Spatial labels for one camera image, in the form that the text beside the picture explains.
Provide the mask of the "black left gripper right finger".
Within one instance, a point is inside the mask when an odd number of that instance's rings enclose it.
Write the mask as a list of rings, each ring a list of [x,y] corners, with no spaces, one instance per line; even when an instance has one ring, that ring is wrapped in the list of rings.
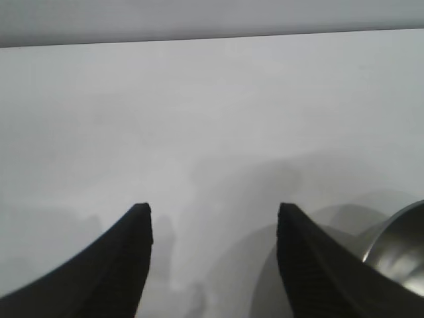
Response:
[[[297,205],[281,203],[277,261],[294,317],[422,317],[423,298],[360,261]]]

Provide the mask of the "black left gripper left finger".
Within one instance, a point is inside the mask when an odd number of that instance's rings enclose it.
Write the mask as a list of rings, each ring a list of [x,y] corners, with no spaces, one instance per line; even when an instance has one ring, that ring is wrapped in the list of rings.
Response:
[[[148,277],[151,209],[133,205],[57,269],[1,298],[2,317],[134,317]]]

